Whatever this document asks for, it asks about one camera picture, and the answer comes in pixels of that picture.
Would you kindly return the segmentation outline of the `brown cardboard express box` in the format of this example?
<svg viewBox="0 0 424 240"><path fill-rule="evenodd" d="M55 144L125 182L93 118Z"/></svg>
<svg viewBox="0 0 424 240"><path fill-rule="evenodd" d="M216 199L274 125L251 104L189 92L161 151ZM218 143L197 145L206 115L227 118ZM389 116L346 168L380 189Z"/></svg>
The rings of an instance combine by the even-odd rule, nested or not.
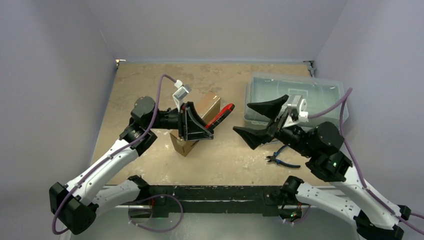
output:
<svg viewBox="0 0 424 240"><path fill-rule="evenodd" d="M209 123L221 110L221 97L213 91L208 91L202 99L193 102L196 112L206 123ZM179 137L176 129L172 130L169 136L174 150L183 157L187 157L193 148L200 142L199 140L183 140Z"/></svg>

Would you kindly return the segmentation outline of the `red black utility knife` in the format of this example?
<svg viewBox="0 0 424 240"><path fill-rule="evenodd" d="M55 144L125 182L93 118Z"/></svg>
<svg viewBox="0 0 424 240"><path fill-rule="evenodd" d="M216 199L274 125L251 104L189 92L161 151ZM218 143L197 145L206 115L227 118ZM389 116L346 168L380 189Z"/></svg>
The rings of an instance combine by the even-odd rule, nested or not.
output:
<svg viewBox="0 0 424 240"><path fill-rule="evenodd" d="M214 130L221 122L227 118L234 110L235 105L229 103L226 105L206 126L205 128L209 131Z"/></svg>

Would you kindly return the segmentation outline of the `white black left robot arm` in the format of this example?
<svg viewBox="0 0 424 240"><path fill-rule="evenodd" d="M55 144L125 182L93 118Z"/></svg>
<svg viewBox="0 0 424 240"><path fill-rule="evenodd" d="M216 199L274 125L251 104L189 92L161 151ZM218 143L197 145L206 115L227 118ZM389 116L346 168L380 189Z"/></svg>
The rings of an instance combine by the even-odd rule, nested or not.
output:
<svg viewBox="0 0 424 240"><path fill-rule="evenodd" d="M159 110L158 103L149 96L137 99L128 125L109 150L74 179L50 187L51 230L55 235L68 231L78 235L100 214L124 203L142 205L167 198L165 193L152 194L150 185L138 175L108 189L105 185L153 145L155 129L173 130L184 142L211 140L221 99L208 92L199 102L182 102L176 108Z"/></svg>

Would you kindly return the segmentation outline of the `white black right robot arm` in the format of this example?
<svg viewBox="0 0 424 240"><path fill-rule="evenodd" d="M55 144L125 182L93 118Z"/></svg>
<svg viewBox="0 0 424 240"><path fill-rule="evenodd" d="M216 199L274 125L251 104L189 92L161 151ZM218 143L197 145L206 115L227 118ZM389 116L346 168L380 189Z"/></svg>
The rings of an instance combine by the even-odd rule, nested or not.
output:
<svg viewBox="0 0 424 240"><path fill-rule="evenodd" d="M345 194L345 198L341 198L323 192L291 175L279 193L270 194L271 199L283 205L316 206L352 224L367 240L403 238L404 231L399 224L409 219L411 210L390 202L361 178L358 168L341 151L344 138L333 123L325 121L308 131L299 126L309 119L307 101L301 95L284 95L247 106L269 118L264 129L233 128L251 149L277 139L307 158L305 165L314 176Z"/></svg>

